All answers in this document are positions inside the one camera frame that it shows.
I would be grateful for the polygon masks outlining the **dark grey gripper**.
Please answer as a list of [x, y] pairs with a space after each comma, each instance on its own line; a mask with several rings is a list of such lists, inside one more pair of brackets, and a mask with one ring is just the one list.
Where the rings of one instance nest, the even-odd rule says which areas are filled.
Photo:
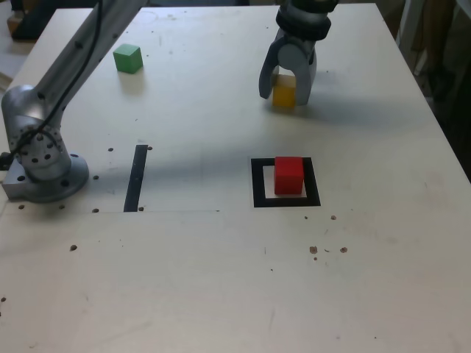
[[267, 51], [259, 76], [260, 97], [263, 99], [270, 97], [280, 66], [291, 71], [295, 77], [296, 105], [306, 105], [316, 76], [315, 44], [315, 41], [304, 40], [287, 32], [278, 31]]

